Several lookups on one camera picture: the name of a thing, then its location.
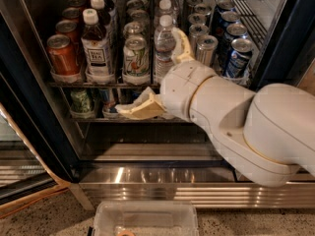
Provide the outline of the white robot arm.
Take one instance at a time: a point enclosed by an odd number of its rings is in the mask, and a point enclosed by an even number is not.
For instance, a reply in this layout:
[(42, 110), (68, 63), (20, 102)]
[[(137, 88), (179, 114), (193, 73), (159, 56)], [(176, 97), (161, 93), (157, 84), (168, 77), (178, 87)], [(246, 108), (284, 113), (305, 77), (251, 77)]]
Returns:
[(202, 128), (217, 152), (249, 180), (285, 184), (304, 168), (315, 175), (315, 96), (286, 84), (254, 92), (197, 61), (186, 34), (171, 30), (174, 66), (159, 93), (146, 88), (122, 116), (145, 120), (166, 112)]

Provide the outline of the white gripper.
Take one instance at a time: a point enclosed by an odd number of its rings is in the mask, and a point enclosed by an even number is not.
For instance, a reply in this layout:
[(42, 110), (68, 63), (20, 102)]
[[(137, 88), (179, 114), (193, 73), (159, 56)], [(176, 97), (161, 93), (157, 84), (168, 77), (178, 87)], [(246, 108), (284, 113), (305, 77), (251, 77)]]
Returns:
[(198, 87), (216, 72), (199, 61), (189, 38), (179, 28), (171, 33), (175, 39), (175, 48), (171, 59), (175, 65), (160, 82), (160, 95), (147, 87), (132, 104), (117, 104), (117, 112), (131, 120), (146, 120), (157, 117), (167, 111), (169, 114), (190, 121), (190, 102)]

